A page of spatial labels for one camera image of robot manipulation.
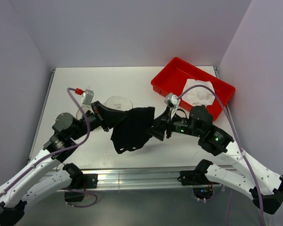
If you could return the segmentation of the black bra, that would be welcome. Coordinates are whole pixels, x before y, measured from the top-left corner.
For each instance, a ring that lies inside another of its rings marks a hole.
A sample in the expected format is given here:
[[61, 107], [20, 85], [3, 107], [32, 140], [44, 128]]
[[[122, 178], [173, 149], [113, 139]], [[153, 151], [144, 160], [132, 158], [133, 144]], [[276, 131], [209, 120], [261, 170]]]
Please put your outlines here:
[[137, 107], [113, 128], [110, 140], [118, 154], [141, 149], [152, 136], [146, 132], [154, 123], [155, 107]]

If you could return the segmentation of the white bra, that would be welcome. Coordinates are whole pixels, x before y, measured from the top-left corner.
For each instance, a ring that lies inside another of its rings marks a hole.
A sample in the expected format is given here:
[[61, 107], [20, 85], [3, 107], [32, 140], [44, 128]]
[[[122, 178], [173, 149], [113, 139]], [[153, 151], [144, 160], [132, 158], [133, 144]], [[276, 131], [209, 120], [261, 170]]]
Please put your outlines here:
[[[195, 79], [187, 79], [183, 91], [186, 91], [189, 87], [195, 85], [204, 85], [210, 88], [213, 92], [215, 91], [213, 84], [210, 81], [200, 81]], [[215, 100], [215, 96], [206, 88], [196, 87], [189, 90], [182, 97], [182, 100], [191, 106], [198, 106], [198, 105], [211, 106]]]

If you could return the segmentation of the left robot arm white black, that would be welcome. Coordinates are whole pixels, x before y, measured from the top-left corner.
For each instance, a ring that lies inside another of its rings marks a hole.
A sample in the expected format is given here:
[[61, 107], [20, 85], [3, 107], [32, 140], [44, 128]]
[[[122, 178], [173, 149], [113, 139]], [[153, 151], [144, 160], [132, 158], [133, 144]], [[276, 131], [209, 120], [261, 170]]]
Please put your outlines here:
[[35, 197], [29, 191], [51, 169], [63, 163], [79, 147], [81, 137], [88, 139], [91, 131], [102, 127], [104, 131], [127, 118], [128, 112], [114, 110], [99, 101], [91, 104], [92, 113], [76, 119], [70, 113], [61, 113], [52, 126], [54, 134], [42, 150], [12, 179], [0, 186], [0, 225], [13, 226], [24, 215], [28, 204], [23, 196]]

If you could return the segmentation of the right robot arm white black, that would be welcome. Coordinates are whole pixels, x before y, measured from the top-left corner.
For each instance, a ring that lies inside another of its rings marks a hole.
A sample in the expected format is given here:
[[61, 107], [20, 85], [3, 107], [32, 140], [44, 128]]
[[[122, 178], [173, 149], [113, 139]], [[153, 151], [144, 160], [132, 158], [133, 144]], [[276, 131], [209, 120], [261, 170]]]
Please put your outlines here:
[[159, 140], [170, 138], [173, 132], [198, 137], [198, 145], [203, 150], [239, 172], [235, 174], [211, 161], [201, 160], [194, 170], [197, 182], [223, 184], [250, 198], [265, 213], [277, 212], [283, 202], [283, 175], [273, 172], [240, 150], [238, 143], [227, 132], [213, 124], [213, 116], [205, 106], [193, 107], [188, 118], [177, 114], [171, 116], [171, 109], [167, 107], [147, 130], [148, 134]]

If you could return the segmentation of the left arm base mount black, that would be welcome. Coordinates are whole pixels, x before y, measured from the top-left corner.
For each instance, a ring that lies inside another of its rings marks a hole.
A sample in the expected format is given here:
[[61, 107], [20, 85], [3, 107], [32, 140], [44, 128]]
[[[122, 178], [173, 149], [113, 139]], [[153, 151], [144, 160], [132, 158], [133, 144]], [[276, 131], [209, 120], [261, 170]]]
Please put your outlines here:
[[[97, 187], [98, 175], [97, 174], [82, 174], [79, 177], [76, 177], [72, 180], [70, 185], [66, 187], [69, 190], [83, 190], [84, 192], [87, 189], [94, 189]], [[64, 199], [66, 202], [74, 203], [81, 202], [86, 197], [84, 193], [74, 192], [74, 191], [65, 191]]]

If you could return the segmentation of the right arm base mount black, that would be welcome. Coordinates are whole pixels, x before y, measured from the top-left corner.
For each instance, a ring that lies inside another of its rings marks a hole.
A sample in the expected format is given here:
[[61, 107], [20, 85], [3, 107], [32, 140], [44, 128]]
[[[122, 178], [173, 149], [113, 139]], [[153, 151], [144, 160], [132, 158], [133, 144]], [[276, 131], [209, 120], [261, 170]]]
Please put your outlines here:
[[213, 196], [213, 182], [195, 170], [182, 170], [177, 181], [182, 186], [192, 186], [196, 198], [201, 200], [210, 199]]

